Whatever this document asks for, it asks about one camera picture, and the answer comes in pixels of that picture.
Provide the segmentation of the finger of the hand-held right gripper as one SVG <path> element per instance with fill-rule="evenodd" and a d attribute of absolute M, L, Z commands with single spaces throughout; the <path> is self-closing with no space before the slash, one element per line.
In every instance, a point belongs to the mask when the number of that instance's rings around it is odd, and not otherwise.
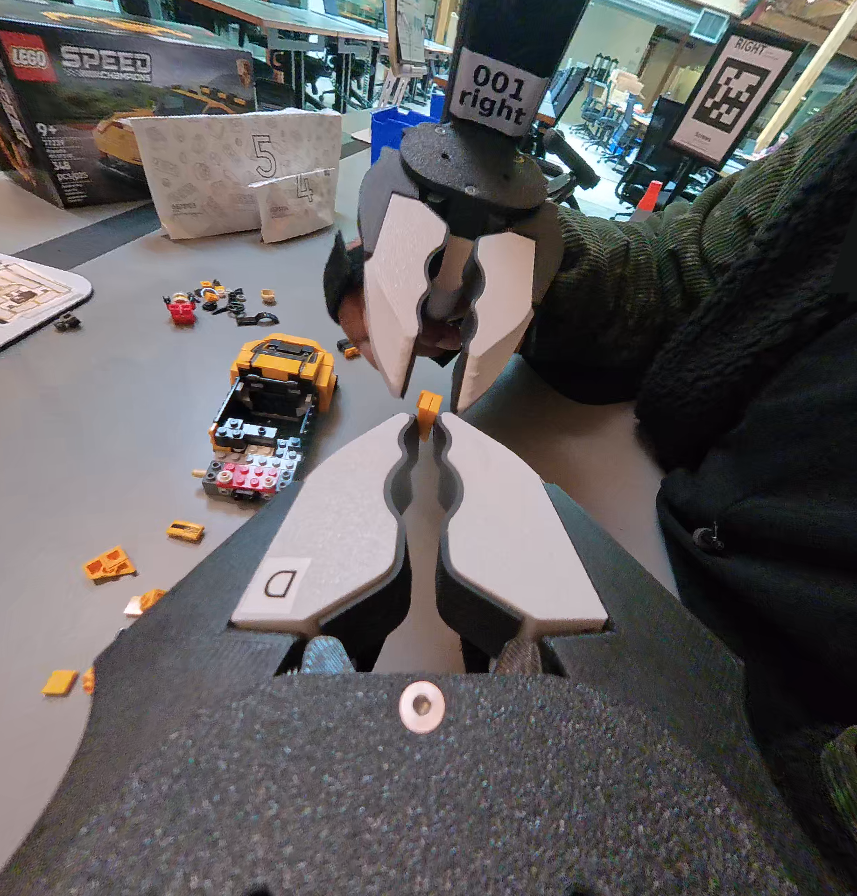
<path fill-rule="evenodd" d="M 409 385 L 421 307 L 430 293 L 429 265 L 448 235 L 445 221 L 419 199 L 392 195 L 365 263 L 371 351 L 390 394 L 400 399 Z"/>
<path fill-rule="evenodd" d="M 535 242 L 512 232 L 479 238 L 466 266 L 467 306 L 452 378 L 451 409 L 463 413 L 498 379 L 533 318 Z"/>

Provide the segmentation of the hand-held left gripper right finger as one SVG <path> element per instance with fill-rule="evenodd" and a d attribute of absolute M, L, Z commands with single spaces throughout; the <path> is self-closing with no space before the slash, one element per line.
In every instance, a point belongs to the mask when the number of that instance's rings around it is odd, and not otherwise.
<path fill-rule="evenodd" d="M 434 426 L 439 613 L 463 637 L 600 633 L 608 614 L 541 477 L 450 412 Z"/>

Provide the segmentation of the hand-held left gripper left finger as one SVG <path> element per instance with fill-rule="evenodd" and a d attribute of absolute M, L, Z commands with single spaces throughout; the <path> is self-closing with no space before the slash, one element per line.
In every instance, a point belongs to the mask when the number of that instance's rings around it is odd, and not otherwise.
<path fill-rule="evenodd" d="M 388 586 L 403 567 L 412 502 L 413 415 L 398 413 L 307 476 L 231 622 L 320 633 Z"/>

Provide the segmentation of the yellow black lego car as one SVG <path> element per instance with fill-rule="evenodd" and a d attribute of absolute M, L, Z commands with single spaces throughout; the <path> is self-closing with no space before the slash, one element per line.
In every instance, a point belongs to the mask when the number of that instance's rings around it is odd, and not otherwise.
<path fill-rule="evenodd" d="M 299 480 L 336 386 L 333 354 L 313 340 L 275 332 L 246 342 L 208 430 L 212 458 L 203 491 L 263 504 Z"/>

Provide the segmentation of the orange lego pieces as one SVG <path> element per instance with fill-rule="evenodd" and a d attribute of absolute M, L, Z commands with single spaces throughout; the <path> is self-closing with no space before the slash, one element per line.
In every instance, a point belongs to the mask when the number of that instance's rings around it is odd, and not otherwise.
<path fill-rule="evenodd" d="M 172 521 L 166 529 L 169 539 L 193 545 L 203 540 L 204 533 L 204 525 L 183 520 Z M 119 580 L 136 573 L 135 564 L 121 546 L 115 546 L 96 555 L 84 565 L 84 575 L 94 584 Z M 150 588 L 130 599 L 124 615 L 130 620 L 135 620 L 151 610 L 166 594 L 165 588 Z M 47 698 L 66 697 L 73 691 L 78 681 L 83 691 L 87 695 L 92 695 L 96 687 L 95 667 L 89 666 L 83 674 L 72 669 L 54 670 L 42 687 L 41 694 Z"/>

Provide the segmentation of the person's left forearm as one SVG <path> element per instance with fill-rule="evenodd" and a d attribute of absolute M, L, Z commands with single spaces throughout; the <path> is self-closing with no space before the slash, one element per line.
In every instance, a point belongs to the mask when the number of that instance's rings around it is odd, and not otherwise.
<path fill-rule="evenodd" d="M 857 725 L 825 745 L 820 766 L 836 815 L 857 845 Z"/>

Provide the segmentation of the pile of small lego parts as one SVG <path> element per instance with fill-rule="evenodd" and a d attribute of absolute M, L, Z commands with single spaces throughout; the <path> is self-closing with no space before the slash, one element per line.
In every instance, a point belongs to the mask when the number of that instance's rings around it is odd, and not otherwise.
<path fill-rule="evenodd" d="M 202 281 L 198 288 L 188 292 L 188 298 L 210 315 L 226 314 L 238 318 L 246 313 L 244 289 L 227 289 L 217 280 Z"/>

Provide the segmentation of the lego set box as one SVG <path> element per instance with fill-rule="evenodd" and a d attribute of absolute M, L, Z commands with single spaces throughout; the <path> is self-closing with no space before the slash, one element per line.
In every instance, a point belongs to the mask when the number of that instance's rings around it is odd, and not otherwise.
<path fill-rule="evenodd" d="M 0 170 L 61 209 L 150 196 L 128 118 L 256 110 L 254 63 L 208 31 L 0 2 Z"/>

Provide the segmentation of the lego sticker sheet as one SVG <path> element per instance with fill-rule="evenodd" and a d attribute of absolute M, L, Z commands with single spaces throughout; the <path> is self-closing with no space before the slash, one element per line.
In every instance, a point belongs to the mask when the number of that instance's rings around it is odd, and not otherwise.
<path fill-rule="evenodd" d="M 35 317 L 72 293 L 70 286 L 32 271 L 22 263 L 0 260 L 0 326 Z"/>

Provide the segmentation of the blue storage bin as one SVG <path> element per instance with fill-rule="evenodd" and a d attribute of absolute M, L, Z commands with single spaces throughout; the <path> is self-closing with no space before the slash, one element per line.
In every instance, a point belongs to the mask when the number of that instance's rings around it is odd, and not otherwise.
<path fill-rule="evenodd" d="M 400 106 L 374 110 L 370 121 L 370 164 L 377 164 L 385 148 L 400 150 L 405 132 L 420 124 L 439 123 L 439 116 L 426 115 Z"/>

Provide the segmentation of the small white paper bag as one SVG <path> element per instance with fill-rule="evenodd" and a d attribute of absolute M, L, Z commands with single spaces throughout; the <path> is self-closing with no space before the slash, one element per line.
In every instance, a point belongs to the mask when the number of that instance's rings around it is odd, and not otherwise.
<path fill-rule="evenodd" d="M 332 227 L 337 180 L 338 168 L 331 167 L 251 184 L 262 242 L 277 244 Z"/>

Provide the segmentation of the black office chair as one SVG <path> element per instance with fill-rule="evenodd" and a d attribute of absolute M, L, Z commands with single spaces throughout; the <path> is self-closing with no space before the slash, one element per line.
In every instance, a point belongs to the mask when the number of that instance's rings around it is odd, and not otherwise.
<path fill-rule="evenodd" d="M 669 148 L 637 152 L 617 183 L 615 196 L 621 204 L 636 207 L 654 181 L 661 182 L 663 192 L 672 191 L 687 162 L 686 155 Z"/>

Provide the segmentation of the large white paper bag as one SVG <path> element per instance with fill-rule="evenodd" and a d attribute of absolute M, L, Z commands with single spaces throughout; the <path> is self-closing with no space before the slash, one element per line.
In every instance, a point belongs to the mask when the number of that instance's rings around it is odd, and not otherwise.
<path fill-rule="evenodd" d="M 311 200 L 341 158 L 343 116 L 295 108 L 123 118 L 162 227 L 175 241 L 259 230 L 270 188 Z"/>

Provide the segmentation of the marker sign board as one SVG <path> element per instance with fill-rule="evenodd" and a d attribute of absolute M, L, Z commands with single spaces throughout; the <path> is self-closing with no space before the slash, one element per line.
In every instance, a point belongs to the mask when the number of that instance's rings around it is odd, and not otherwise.
<path fill-rule="evenodd" d="M 798 60 L 805 43 L 736 22 L 696 82 L 666 146 L 720 169 Z"/>

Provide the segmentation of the white stand base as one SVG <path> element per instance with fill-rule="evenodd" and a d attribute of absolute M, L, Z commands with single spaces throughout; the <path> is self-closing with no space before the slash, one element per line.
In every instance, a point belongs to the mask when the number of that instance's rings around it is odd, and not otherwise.
<path fill-rule="evenodd" d="M 54 280 L 60 281 L 73 289 L 73 293 L 66 297 L 63 302 L 60 302 L 57 305 L 53 304 L 48 308 L 43 309 L 37 316 L 19 319 L 5 326 L 0 326 L 0 351 L 11 344 L 18 342 L 33 330 L 53 322 L 53 320 L 60 315 L 78 307 L 84 301 L 88 300 L 93 292 L 91 283 L 78 274 L 62 271 L 45 264 L 20 259 L 2 252 L 0 252 L 0 260 L 7 263 L 22 263 L 32 271 L 36 271 Z"/>

